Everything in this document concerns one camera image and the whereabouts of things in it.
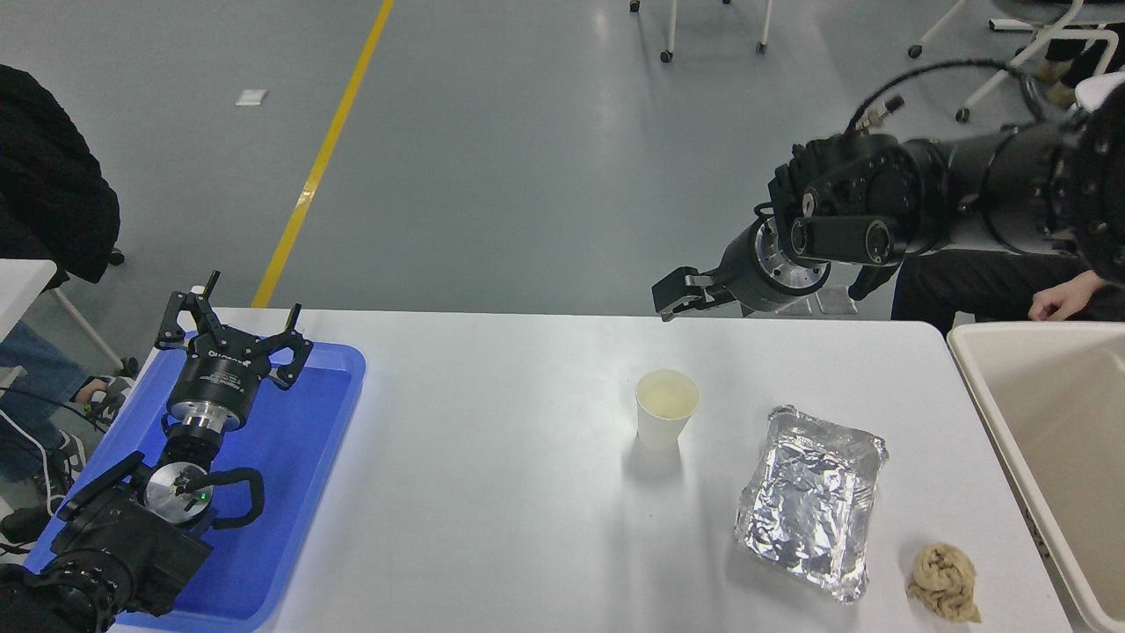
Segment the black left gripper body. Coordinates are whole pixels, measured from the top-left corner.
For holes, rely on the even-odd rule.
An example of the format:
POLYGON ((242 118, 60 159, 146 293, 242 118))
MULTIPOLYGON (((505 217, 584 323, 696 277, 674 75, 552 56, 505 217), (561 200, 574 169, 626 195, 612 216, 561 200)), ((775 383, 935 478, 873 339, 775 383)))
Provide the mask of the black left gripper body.
POLYGON ((233 418, 246 418, 258 388, 270 372, 261 353, 248 355, 245 347, 220 350, 209 337, 186 346, 186 361, 169 396, 169 412, 188 417, 204 406, 218 406, 233 418))

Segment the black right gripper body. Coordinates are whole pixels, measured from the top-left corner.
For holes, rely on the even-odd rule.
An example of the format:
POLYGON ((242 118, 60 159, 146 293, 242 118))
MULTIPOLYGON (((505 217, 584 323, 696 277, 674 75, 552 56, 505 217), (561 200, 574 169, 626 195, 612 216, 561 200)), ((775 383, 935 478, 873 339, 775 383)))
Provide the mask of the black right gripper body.
POLYGON ((799 300, 788 284, 795 263, 780 247, 775 221, 758 219, 726 248, 716 283, 749 311, 778 311, 799 300))

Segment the person's hand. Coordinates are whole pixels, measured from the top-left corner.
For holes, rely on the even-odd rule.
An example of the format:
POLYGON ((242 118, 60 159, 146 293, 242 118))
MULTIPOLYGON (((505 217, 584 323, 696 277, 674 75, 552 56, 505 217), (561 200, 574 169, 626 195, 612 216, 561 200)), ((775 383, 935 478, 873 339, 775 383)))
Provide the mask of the person's hand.
POLYGON ((1084 309, 1096 291, 1097 286, 1091 290, 1080 278, 1048 287, 1033 295, 1027 317, 1030 322, 1065 322, 1084 309))

